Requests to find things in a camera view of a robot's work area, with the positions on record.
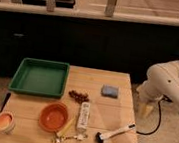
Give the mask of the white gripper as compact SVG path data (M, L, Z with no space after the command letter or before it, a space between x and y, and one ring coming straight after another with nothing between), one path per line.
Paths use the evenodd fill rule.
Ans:
M163 95L155 88L155 86L152 85L152 83L146 81L137 87L137 92L139 94L140 101L143 102L138 113L144 119L153 111L153 106L145 103L159 101L163 98Z

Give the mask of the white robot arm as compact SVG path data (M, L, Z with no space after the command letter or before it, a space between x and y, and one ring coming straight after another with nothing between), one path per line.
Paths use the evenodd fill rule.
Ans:
M153 64L146 75L147 79L137 87L141 117L146 118L152 112L153 103L163 96L179 107L179 60Z

